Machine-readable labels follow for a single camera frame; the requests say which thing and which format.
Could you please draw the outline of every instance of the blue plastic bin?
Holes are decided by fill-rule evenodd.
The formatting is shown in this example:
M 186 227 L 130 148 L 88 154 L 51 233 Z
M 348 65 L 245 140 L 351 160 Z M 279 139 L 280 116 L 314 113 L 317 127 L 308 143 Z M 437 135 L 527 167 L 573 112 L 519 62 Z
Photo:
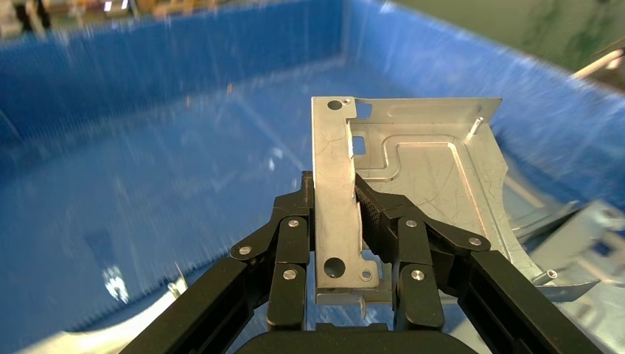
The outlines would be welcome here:
M 23 38 L 0 46 L 0 85 L 2 353 L 140 308 L 175 264 L 202 269 L 266 222 L 312 167 L 311 96 L 502 97 L 492 127 L 534 183 L 625 208 L 625 97 L 389 3 Z M 105 288 L 115 266 L 132 305 Z M 358 310 L 309 311 L 331 320 Z

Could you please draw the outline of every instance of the sheet metal part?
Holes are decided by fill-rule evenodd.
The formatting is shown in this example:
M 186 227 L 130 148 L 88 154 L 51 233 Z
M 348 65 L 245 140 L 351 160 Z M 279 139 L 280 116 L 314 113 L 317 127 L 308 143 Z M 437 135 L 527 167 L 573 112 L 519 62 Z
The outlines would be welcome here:
M 390 274 L 378 279 L 377 267 L 361 256 L 354 169 L 375 190 L 406 195 L 428 216 L 485 236 L 526 278 L 542 273 L 503 207 L 508 167 L 488 124 L 499 104 L 496 98 L 312 99 L 317 303 L 391 301 Z M 357 112 L 366 105 L 370 110 Z M 353 136 L 363 138 L 364 154 L 354 155 Z M 343 261 L 342 277 L 328 276 L 323 265 L 330 258 Z M 363 271 L 371 271 L 370 281 Z M 573 301 L 589 284 L 551 290 L 549 282 L 539 289 L 553 301 Z
M 496 98 L 355 100 L 366 153 L 356 172 L 375 190 L 406 195 L 428 216 L 489 239 L 527 278 L 542 271 L 514 236 L 503 208 L 507 166 L 488 125 Z

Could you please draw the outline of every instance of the bin floor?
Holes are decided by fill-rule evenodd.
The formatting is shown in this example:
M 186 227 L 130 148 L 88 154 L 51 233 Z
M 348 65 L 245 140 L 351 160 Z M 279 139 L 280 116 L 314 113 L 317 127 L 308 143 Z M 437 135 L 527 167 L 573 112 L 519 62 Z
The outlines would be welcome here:
M 312 167 L 311 96 L 332 95 L 410 96 L 336 59 L 3 150 L 0 352 L 123 306 L 115 278 L 132 301 L 261 226 Z

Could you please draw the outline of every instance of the bin wall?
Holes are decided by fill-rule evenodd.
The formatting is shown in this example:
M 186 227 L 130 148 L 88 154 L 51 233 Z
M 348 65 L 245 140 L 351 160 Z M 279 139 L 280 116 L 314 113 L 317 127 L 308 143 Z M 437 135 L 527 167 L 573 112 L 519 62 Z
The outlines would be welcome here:
M 625 209 L 625 97 L 408 9 L 351 0 L 348 57 L 415 97 L 502 97 L 502 150 L 562 201 Z

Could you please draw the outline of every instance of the hole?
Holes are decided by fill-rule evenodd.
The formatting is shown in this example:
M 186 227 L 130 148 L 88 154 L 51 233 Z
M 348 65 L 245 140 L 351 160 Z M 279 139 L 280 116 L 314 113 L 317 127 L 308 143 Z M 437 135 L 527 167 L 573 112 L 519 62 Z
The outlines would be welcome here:
M 603 257 L 609 257 L 614 249 L 609 245 L 599 241 L 593 246 L 593 250 Z
M 352 148 L 354 149 L 354 155 L 364 155 L 367 153 L 367 149 L 365 149 L 365 138 L 361 136 L 353 136 Z
M 341 109 L 341 107 L 343 107 L 343 103 L 341 103 L 340 101 L 332 100 L 328 102 L 328 108 L 332 109 L 333 111 Z
M 324 271 L 331 278 L 340 278 L 345 273 L 345 263 L 339 258 L 330 258 L 324 263 Z
M 368 103 L 356 102 L 356 118 L 369 119 L 371 118 L 371 105 Z

